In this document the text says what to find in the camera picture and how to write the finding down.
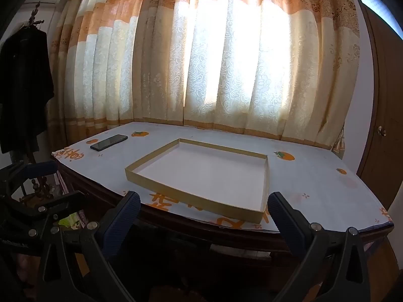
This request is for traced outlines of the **white persimmon print tablecloth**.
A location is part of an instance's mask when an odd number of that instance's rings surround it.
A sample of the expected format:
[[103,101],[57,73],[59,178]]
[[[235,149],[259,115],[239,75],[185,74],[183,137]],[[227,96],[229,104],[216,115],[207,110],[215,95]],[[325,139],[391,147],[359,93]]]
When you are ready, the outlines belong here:
[[[92,144],[116,134],[128,139],[101,152],[90,149]],[[162,211],[236,229],[276,228],[267,206],[261,222],[255,224],[181,203],[126,178],[127,166],[179,138],[265,154],[269,162],[268,196],[280,192],[309,222],[327,230],[344,232],[353,227],[363,232],[392,223],[376,196],[341,159],[331,151],[313,146],[216,130],[132,122],[71,144],[53,156],[115,193],[122,196],[129,191],[138,193],[142,203]]]

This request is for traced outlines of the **shallow cardboard tray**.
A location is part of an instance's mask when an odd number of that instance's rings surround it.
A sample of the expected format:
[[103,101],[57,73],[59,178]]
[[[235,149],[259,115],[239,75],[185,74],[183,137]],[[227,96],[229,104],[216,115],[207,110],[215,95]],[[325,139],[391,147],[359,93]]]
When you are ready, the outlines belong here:
[[139,158],[125,172],[142,188],[217,215],[258,224],[266,210],[265,154],[179,138]]

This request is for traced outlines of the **black smartphone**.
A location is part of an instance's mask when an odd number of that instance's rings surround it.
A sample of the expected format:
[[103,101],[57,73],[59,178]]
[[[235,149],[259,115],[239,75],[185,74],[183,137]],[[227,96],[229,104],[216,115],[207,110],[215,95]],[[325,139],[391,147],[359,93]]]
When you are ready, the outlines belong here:
[[98,151],[101,152],[105,149],[108,149],[109,147],[119,144],[121,142],[124,142],[125,140],[127,140],[128,137],[126,135],[122,135],[122,134],[116,134],[114,136],[111,136],[109,138],[106,138],[104,140],[101,140],[99,142],[96,142],[94,144],[92,144],[90,146],[90,149],[94,150],[94,151]]

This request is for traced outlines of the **brown wooden door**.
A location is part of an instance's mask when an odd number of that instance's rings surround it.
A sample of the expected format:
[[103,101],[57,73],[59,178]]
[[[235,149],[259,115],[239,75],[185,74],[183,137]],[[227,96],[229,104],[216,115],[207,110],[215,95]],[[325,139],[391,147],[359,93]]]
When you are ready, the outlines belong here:
[[[370,128],[357,175],[384,208],[402,185],[402,38],[375,11],[358,0],[367,26],[373,64]],[[386,137],[378,134],[383,126]]]

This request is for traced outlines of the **brass door knob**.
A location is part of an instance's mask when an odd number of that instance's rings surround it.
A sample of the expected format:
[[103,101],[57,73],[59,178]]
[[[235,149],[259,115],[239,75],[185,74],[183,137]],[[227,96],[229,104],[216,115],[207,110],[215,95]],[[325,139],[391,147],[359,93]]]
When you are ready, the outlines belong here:
[[377,132],[382,137],[386,137],[386,135],[387,135],[386,129],[383,128],[383,126],[379,126],[377,129]]

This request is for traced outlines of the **black hanging coat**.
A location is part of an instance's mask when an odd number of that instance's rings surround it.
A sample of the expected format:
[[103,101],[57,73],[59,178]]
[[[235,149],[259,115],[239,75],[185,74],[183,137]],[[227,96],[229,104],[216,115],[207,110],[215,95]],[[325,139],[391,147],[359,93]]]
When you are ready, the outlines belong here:
[[46,105],[55,96],[47,35],[23,27],[1,47],[1,152],[38,150],[47,130]]

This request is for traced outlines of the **orange cream patterned curtain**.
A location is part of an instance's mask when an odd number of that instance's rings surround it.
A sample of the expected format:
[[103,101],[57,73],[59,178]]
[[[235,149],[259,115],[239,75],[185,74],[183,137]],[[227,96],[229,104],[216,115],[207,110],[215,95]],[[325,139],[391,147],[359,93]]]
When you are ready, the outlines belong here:
[[132,121],[331,149],[359,67],[355,0],[68,0],[51,145]]

